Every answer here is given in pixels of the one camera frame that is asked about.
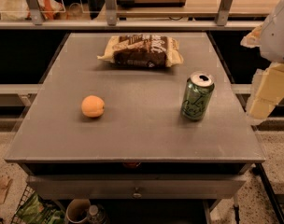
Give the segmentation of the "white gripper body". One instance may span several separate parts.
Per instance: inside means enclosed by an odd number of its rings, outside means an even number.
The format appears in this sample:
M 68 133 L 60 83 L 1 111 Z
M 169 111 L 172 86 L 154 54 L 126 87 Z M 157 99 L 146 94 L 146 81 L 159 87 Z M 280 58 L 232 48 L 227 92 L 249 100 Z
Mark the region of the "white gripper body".
M 280 0 L 263 22 L 261 56 L 270 62 L 284 63 L 284 0 Z

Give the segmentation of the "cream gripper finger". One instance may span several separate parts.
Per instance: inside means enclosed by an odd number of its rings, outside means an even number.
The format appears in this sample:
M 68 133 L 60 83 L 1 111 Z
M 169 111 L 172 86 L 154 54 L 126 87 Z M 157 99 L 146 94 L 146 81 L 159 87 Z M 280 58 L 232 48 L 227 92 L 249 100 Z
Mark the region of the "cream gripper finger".
M 266 119 L 283 98 L 284 63 L 271 63 L 265 70 L 256 70 L 246 112 L 253 119 Z
M 262 25 L 257 26 L 254 28 L 250 33 L 245 35 L 241 42 L 240 45 L 246 48 L 256 48 L 261 45 L 261 31 L 262 31 Z

